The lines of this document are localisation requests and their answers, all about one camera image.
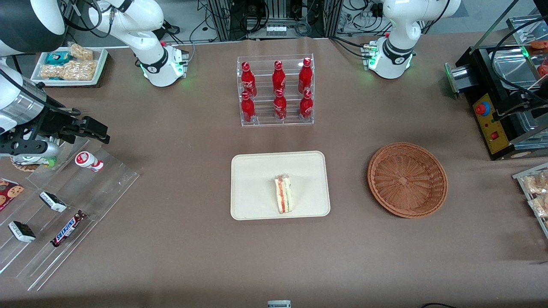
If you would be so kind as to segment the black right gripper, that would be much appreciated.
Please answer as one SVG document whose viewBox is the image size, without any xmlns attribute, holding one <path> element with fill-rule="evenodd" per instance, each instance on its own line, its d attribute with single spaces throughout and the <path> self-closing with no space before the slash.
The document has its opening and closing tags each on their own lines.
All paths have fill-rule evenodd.
<svg viewBox="0 0 548 308">
<path fill-rule="evenodd" d="M 29 140 L 39 138 L 49 139 L 51 136 L 63 139 L 65 142 L 73 142 L 73 136 L 96 139 L 103 144 L 110 143 L 108 127 L 90 116 L 84 116 L 83 120 L 77 118 L 81 111 L 75 108 L 61 107 L 54 110 L 44 107 L 43 110 L 29 122 Z"/>
</svg>

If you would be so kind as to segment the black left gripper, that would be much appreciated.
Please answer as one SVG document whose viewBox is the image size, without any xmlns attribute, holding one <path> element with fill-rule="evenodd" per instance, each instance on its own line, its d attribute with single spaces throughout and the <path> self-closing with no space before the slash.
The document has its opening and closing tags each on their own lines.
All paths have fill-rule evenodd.
<svg viewBox="0 0 548 308">
<path fill-rule="evenodd" d="M 525 113 L 536 109 L 543 109 L 543 91 L 535 90 L 526 93 L 523 90 L 513 92 L 515 101 L 496 101 L 493 103 L 492 113 L 494 123 L 503 126 L 516 126 L 515 121 L 518 113 Z"/>
</svg>

